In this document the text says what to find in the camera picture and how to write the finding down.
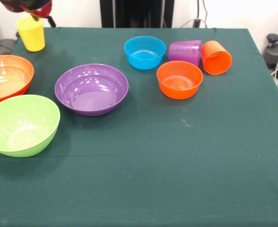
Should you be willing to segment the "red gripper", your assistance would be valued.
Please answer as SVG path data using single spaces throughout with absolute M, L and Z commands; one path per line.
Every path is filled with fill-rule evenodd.
M 27 12 L 35 21 L 39 21 L 40 18 L 47 18 L 50 27 L 56 27 L 55 21 L 49 16 L 52 11 L 52 4 L 52 2 L 32 2 L 27 7 Z

